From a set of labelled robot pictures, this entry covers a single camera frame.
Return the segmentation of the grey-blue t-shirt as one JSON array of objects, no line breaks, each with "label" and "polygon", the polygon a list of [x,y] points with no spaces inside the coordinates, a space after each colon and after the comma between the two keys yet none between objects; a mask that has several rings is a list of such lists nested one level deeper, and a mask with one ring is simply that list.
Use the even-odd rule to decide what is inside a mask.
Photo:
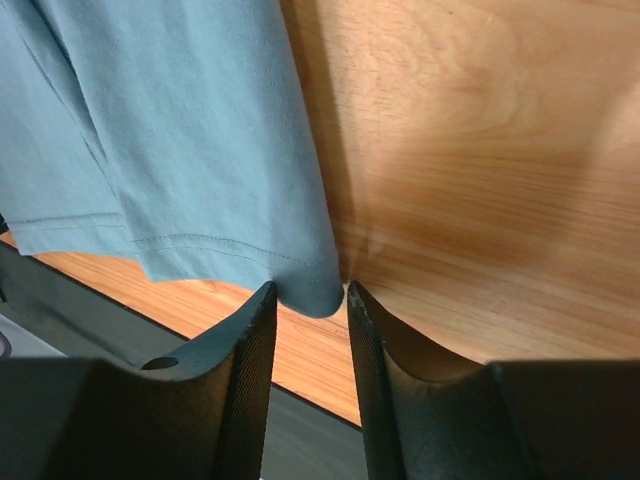
[{"label": "grey-blue t-shirt", "polygon": [[276,1],[5,1],[1,214],[20,253],[138,261],[153,281],[343,298]]}]

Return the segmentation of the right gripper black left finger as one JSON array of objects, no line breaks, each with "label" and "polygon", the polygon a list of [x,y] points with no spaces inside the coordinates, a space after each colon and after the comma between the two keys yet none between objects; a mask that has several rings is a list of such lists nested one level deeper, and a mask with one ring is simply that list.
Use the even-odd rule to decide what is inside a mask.
[{"label": "right gripper black left finger", "polygon": [[1,363],[5,479],[256,479],[277,330],[263,284],[141,369],[90,358]]}]

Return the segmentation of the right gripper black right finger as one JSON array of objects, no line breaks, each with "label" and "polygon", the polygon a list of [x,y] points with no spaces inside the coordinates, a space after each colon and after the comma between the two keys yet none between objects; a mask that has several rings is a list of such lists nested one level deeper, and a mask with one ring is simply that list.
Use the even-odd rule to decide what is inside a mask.
[{"label": "right gripper black right finger", "polygon": [[370,478],[638,477],[637,361],[480,364],[356,282],[347,316]]}]

